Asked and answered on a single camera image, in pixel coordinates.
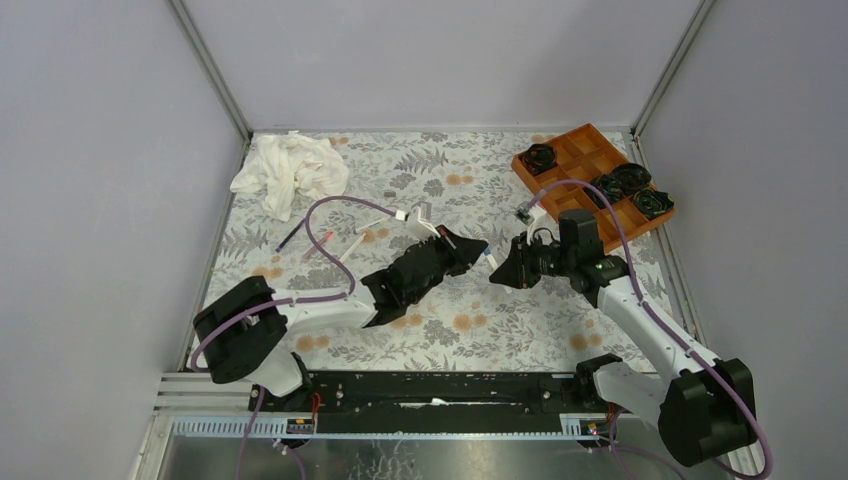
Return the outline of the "white pen blue tip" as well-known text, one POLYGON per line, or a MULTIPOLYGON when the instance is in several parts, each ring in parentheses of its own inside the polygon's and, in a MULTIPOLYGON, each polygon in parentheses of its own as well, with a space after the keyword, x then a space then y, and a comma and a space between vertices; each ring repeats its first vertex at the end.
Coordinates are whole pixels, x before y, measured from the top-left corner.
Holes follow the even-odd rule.
MULTIPOLYGON (((491 253, 491 255, 488 255, 488 256, 484 255, 484 257, 488 261, 488 263, 490 264, 492 271, 495 271, 495 270, 498 269, 498 267, 499 267, 498 261, 495 259, 494 255, 492 253, 491 253)), ((502 288, 504 289, 504 291, 507 294, 512 293, 512 289, 509 288, 508 286, 502 285, 502 288)))

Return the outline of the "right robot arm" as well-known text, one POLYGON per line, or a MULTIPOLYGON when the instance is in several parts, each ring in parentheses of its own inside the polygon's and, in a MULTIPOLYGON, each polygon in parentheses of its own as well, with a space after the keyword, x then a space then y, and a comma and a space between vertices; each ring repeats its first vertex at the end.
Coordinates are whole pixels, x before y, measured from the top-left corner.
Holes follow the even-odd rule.
POLYGON ((512 289, 534 287, 542 277, 565 277, 571 288, 612 319, 654 367, 655 376, 633 370, 608 354, 577 367, 575 402, 597 412, 616 404, 655 427, 668 452, 691 467, 747 447, 758 439, 753 378, 738 359, 724 361, 654 307, 628 262, 604 251, 593 213, 573 209, 559 216, 559 236, 536 234, 541 208, 516 213, 526 229, 490 281, 512 289))

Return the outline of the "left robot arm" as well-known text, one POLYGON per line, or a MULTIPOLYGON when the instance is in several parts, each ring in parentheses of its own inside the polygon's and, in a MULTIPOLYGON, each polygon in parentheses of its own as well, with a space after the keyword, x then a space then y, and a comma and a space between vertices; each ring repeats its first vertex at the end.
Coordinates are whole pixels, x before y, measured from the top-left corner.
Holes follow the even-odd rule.
POLYGON ((435 235, 408 247, 388 267, 357 280, 350 293, 276 292, 263 276, 248 277, 195 316, 199 346, 191 367, 209 374, 215 384, 247 379, 285 410, 299 410, 309 401, 311 387, 300 356, 281 345, 287 335, 392 323, 446 277, 466 273, 487 248, 483 240, 440 225, 435 235))

